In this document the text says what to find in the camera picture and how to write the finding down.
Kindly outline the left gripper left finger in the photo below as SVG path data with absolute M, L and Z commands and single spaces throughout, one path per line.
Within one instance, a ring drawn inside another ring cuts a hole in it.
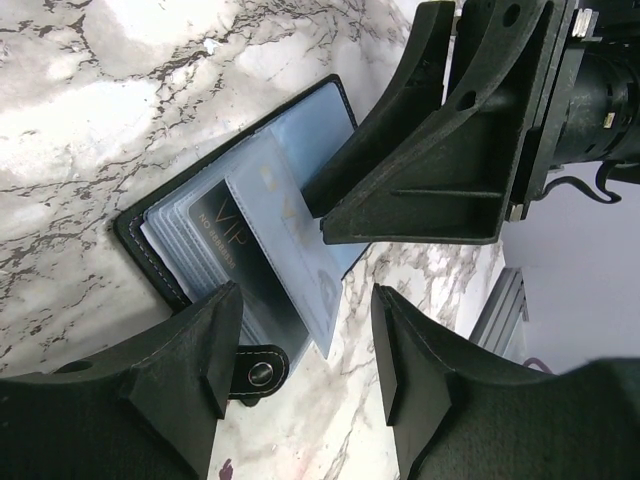
M 51 373 L 1 382 L 5 479 L 203 479 L 231 390 L 237 285 Z

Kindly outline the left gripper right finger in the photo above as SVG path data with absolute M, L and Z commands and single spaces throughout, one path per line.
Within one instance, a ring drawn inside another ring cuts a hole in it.
M 375 285 L 372 332 L 404 479 L 635 479 L 639 362 L 515 364 Z

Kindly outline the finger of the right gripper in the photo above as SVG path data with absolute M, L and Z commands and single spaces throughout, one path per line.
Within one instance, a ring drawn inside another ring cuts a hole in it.
M 455 7 L 453 1 L 418 5 L 407 45 L 382 96 L 303 188 L 315 218 L 329 213 L 440 107 Z
M 542 122 L 572 4 L 456 5 L 440 107 L 320 217 L 326 242 L 496 241 L 524 145 Z

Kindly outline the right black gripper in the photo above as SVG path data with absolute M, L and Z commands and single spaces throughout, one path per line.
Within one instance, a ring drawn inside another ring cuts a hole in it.
M 613 205 L 608 181 L 639 181 L 639 4 L 575 1 L 551 92 L 518 166 L 509 219 L 563 185 Z

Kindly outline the black leather card holder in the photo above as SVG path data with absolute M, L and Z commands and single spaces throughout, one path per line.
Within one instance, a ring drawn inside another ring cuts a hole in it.
M 252 405 L 284 382 L 310 345 L 328 354 L 343 278 L 361 244 L 325 244 L 302 190 L 356 120 L 329 75 L 119 214 L 114 233 L 174 311 L 226 282 L 242 292 L 232 389 Z

